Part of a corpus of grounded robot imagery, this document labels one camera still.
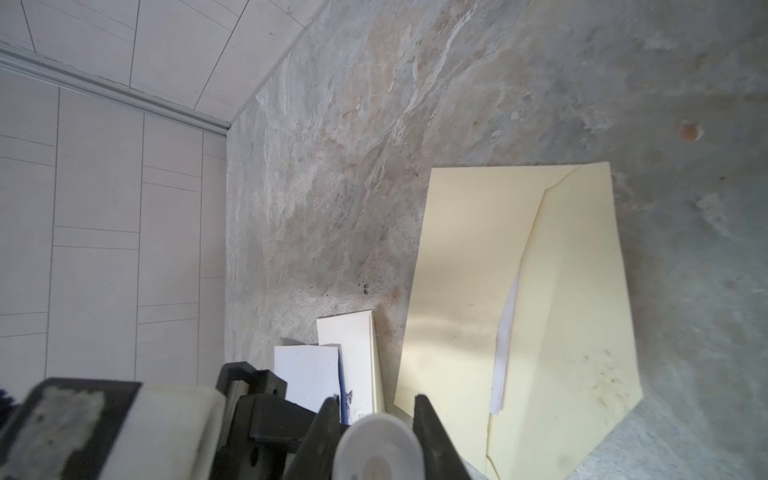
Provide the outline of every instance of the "cream envelope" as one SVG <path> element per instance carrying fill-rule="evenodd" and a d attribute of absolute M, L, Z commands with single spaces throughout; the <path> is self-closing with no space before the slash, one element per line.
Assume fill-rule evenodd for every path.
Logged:
<path fill-rule="evenodd" d="M 412 415 L 418 393 L 458 453 L 500 480 L 561 480 L 640 401 L 607 163 L 432 170 L 395 404 Z"/>

